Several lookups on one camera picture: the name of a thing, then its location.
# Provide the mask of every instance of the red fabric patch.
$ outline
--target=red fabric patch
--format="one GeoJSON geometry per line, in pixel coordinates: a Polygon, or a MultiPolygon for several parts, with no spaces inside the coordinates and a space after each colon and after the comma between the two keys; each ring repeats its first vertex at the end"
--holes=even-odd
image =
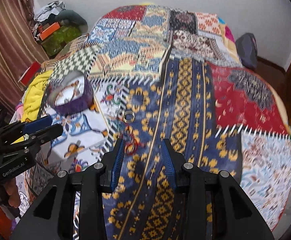
{"type": "Polygon", "coordinates": [[[252,71],[209,65],[217,125],[225,128],[243,123],[248,130],[288,134],[271,90],[252,71]]]}
{"type": "Polygon", "coordinates": [[[102,18],[117,18],[125,20],[141,21],[146,10],[144,5],[128,5],[114,9],[102,18]]]}

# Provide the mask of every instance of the metal screw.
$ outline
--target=metal screw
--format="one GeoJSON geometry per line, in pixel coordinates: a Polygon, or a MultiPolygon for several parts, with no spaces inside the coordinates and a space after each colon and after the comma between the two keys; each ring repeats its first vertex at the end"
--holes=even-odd
{"type": "Polygon", "coordinates": [[[103,164],[102,164],[102,163],[95,163],[95,164],[93,165],[93,167],[94,167],[95,169],[101,169],[101,168],[103,167],[103,164]]]}
{"type": "Polygon", "coordinates": [[[224,178],[227,178],[229,176],[229,173],[227,171],[221,171],[220,175],[224,178]]]}
{"type": "Polygon", "coordinates": [[[190,170],[193,168],[193,164],[192,163],[185,163],[183,164],[183,166],[187,169],[187,170],[190,170]]]}
{"type": "Polygon", "coordinates": [[[66,175],[66,171],[59,171],[58,172],[58,177],[63,178],[66,175]]]}

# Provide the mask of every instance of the patchwork bedspread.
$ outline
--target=patchwork bedspread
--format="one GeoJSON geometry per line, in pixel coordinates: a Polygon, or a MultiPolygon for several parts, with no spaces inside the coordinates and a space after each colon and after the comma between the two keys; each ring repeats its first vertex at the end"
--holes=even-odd
{"type": "MultiPolygon", "coordinates": [[[[64,133],[44,145],[38,164],[18,178],[23,211],[59,170],[84,170],[123,137],[119,185],[103,194],[108,239],[178,239],[184,197],[169,186],[160,149],[170,138],[186,161],[230,172],[274,229],[291,188],[286,112],[270,85],[241,65],[231,31],[217,15],[120,7],[56,60],[39,116],[52,115],[64,133]],[[89,77],[95,101],[82,113],[60,116],[47,97],[71,70],[89,77]],[[127,110],[135,114],[132,123],[123,121],[127,110]]],[[[207,214],[210,236],[211,203],[207,214]]]]}

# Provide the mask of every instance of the black patterned patch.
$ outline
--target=black patterned patch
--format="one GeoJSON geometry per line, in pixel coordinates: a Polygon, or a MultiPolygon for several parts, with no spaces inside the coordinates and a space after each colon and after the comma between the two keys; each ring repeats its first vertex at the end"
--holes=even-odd
{"type": "Polygon", "coordinates": [[[191,34],[196,34],[197,23],[195,14],[172,10],[169,19],[169,29],[172,31],[185,30],[191,34]]]}

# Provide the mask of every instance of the brown curtain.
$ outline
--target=brown curtain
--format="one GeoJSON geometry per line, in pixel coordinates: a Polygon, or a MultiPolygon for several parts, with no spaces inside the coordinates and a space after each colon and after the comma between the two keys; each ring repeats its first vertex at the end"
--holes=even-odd
{"type": "Polygon", "coordinates": [[[9,111],[23,95],[17,81],[34,62],[48,57],[32,36],[33,0],[0,0],[0,102],[9,111]]]}

